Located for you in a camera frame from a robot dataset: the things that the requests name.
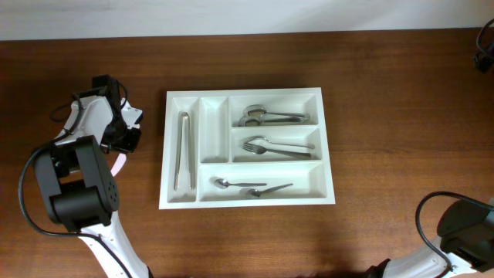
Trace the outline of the large metal spoon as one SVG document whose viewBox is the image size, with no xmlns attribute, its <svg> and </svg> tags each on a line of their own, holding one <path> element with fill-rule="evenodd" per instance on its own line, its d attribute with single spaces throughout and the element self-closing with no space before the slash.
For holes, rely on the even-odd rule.
<svg viewBox="0 0 494 278">
<path fill-rule="evenodd" d="M 254 104 L 247 106 L 242 112 L 245 116 L 260 117 L 264 114 L 271 114 L 271 115 L 284 116 L 284 117 L 295 117 L 301 119 L 302 121 L 306 121 L 310 119 L 310 115 L 306 113 L 298 114 L 298 113 L 280 113 L 280 112 L 268 111 L 261 104 Z"/>
<path fill-rule="evenodd" d="M 296 117 L 284 118 L 262 118 L 255 116 L 244 116 L 239 119 L 239 127 L 258 127 L 258 126 L 279 126 L 279 125 L 300 125 L 304 120 Z"/>
</svg>

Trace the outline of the metal serving tongs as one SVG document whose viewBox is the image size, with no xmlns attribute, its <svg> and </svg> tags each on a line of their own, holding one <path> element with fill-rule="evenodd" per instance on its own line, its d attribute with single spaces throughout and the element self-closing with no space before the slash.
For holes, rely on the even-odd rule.
<svg viewBox="0 0 494 278">
<path fill-rule="evenodd" d="M 179 188 L 179 176 L 181 171 L 181 152 L 182 152 L 182 143 L 186 141 L 187 145 L 187 163 L 188 163 L 188 176 L 190 181 L 191 190 L 196 189 L 196 168 L 195 168 L 195 153 L 194 153 L 194 142 L 192 137 L 192 128 L 191 128 L 191 116 L 189 113 L 183 111 L 179 114 L 178 121 L 178 137 L 177 137 L 177 152 L 175 158 L 175 169 L 174 169 L 174 185 L 173 189 L 175 191 Z"/>
</svg>

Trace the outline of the thick handled metal fork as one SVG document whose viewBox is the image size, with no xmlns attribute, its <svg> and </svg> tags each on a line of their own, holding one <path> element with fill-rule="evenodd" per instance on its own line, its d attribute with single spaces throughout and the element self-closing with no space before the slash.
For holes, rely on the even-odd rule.
<svg viewBox="0 0 494 278">
<path fill-rule="evenodd" d="M 301 153 L 301 152 L 295 152 L 295 151 L 281 151 L 281 150 L 270 149 L 270 148 L 266 148 L 266 147 L 263 147 L 260 145 L 250 144 L 250 143 L 243 143 L 242 149 L 245 151 L 251 152 L 253 154 L 265 154 L 266 152 L 271 152 L 274 154 L 282 154 L 285 156 L 289 156 L 289 157 L 297 158 L 297 159 L 302 159 L 302 160 L 310 160 L 312 158 L 312 155 L 310 153 Z"/>
</svg>

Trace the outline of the pink plastic knife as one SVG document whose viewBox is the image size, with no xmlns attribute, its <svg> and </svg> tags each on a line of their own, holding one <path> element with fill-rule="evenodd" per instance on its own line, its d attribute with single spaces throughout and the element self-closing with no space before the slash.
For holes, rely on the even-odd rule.
<svg viewBox="0 0 494 278">
<path fill-rule="evenodd" d="M 127 161 L 127 156 L 125 154 L 118 154 L 115 162 L 113 163 L 112 168 L 110 169 L 110 173 L 112 176 L 116 176 L 120 170 L 123 168 Z"/>
</svg>

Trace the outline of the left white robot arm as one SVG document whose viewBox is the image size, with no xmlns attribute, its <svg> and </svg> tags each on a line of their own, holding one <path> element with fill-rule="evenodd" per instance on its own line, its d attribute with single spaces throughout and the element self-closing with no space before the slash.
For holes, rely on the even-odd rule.
<svg viewBox="0 0 494 278">
<path fill-rule="evenodd" d="M 72 98 L 63 130 L 27 162 L 48 216 L 65 227 L 63 237 L 88 246 L 108 277 L 150 277 L 120 223 L 114 179 L 138 145 L 144 113 L 109 75 L 95 76 L 89 90 Z"/>
</svg>

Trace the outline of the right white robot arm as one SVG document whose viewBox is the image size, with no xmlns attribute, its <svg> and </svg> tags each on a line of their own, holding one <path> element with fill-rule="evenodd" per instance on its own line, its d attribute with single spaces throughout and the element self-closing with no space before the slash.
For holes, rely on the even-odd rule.
<svg viewBox="0 0 494 278">
<path fill-rule="evenodd" d="M 456 201 L 440 218 L 437 236 L 429 240 L 421 227 L 421 210 L 434 197 Z M 485 203 L 459 193 L 432 192 L 419 202 L 414 220 L 425 245 L 400 259 L 371 266 L 365 277 L 454 277 L 493 269 L 493 200 Z"/>
</svg>

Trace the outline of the small metal teaspoon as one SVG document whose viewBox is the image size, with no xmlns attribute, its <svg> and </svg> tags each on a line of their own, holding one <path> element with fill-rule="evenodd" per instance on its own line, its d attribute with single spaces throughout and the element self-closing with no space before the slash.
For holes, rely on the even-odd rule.
<svg viewBox="0 0 494 278">
<path fill-rule="evenodd" d="M 292 183 L 286 184 L 286 185 L 279 185 L 279 186 L 271 187 L 271 188 L 268 188 L 268 189 L 262 190 L 262 191 L 260 191 L 258 189 L 251 188 L 245 193 L 245 195 L 247 198 L 261 198 L 263 195 L 277 192 L 281 189 L 288 188 L 292 185 L 293 185 Z"/>
</svg>

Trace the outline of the thin metal fork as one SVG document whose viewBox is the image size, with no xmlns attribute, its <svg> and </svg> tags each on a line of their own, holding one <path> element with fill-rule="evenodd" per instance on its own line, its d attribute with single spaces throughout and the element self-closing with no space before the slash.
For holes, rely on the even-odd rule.
<svg viewBox="0 0 494 278">
<path fill-rule="evenodd" d="M 315 145 L 313 144 L 287 144 L 287 143 L 279 143 L 279 142 L 275 142 L 275 141 L 271 141 L 270 139 L 268 139 L 266 136 L 263 136 L 263 135 L 255 135 L 255 136 L 251 136 L 251 137 L 245 137 L 242 139 L 242 143 L 249 143 L 249 142 L 252 142 L 252 141 L 255 141 L 255 140 L 263 140 L 269 144 L 275 144 L 275 145 L 282 145 L 282 146 L 289 146 L 289 147 L 302 147 L 302 148 L 306 148 L 306 149 L 310 149 L 310 150 L 315 150 L 316 147 Z"/>
</svg>

